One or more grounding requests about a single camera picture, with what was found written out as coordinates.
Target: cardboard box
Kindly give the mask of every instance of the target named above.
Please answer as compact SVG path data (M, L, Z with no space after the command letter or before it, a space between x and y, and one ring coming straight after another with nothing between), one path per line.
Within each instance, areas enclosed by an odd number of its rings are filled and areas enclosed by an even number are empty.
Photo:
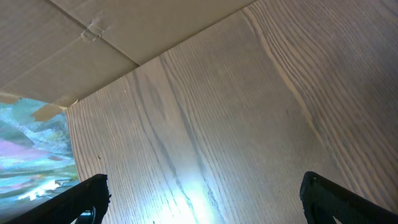
M137 67L52 2L0 8L1 92L67 107Z
M51 0L142 65L253 0Z

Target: black object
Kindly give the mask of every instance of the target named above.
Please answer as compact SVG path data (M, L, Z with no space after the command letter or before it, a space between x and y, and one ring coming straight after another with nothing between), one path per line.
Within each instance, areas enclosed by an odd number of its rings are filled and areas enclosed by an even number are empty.
M306 172L300 188L308 224L395 224L398 215L344 189L332 181Z
M100 224L110 203L107 175L96 174L6 224Z

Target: wooden tabletop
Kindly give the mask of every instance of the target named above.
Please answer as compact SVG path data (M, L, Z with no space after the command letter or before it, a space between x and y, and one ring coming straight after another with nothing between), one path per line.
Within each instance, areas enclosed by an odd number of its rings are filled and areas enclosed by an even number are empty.
M260 0L67 109L106 223L305 223L313 170L398 212L398 4Z

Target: brown wooden surface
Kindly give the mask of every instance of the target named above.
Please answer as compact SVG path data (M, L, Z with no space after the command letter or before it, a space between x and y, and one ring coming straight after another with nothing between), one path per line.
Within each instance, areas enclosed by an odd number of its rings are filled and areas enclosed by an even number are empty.
M398 5L260 0L67 110L107 223L305 223L306 170L398 212Z

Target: dark wood grain streak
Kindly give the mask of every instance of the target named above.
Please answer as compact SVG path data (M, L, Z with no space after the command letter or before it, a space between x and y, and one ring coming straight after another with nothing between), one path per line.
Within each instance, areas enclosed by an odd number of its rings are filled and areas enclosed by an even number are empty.
M304 223L307 170L398 211L398 5L260 0L67 109L106 223Z

